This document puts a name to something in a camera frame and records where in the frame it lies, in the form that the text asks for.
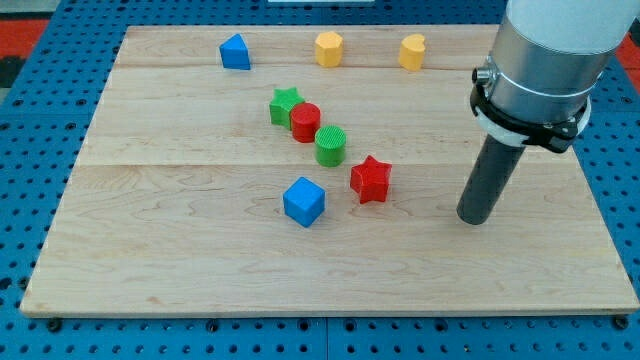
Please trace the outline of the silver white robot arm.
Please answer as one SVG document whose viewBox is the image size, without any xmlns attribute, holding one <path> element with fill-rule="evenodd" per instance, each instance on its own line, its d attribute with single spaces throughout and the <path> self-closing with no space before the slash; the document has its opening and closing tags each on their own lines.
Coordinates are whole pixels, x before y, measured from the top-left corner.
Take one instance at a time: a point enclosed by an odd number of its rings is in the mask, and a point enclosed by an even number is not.
<svg viewBox="0 0 640 360">
<path fill-rule="evenodd" d="M 509 0 L 472 75 L 471 109 L 495 141 L 563 153 L 585 129 L 590 93 L 639 14 L 639 0 Z"/>
</svg>

